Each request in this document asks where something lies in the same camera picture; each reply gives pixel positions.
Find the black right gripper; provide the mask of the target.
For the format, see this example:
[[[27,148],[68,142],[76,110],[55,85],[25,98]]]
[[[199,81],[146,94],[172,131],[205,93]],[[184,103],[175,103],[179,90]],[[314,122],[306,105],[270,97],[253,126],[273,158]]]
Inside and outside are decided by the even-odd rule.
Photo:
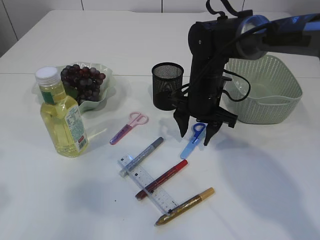
[[[189,129],[190,117],[207,123],[204,146],[223,123],[235,126],[237,115],[220,107],[220,100],[225,64],[239,56],[234,42],[239,25],[239,21],[197,21],[191,26],[188,45],[192,61],[187,93],[177,90],[172,94],[176,105],[173,118],[182,138]]]

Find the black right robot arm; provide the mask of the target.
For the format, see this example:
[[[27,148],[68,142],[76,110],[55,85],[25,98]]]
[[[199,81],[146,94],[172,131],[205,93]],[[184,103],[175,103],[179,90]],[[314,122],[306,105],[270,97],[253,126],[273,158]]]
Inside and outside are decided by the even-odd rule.
[[[263,15],[219,17],[198,21],[188,32],[192,54],[189,83],[171,94],[173,117],[184,136],[190,117],[206,123],[209,143],[222,124],[234,127],[237,116],[220,106],[223,76],[229,59],[258,60],[268,52],[320,55],[320,16],[317,13],[270,21]]]

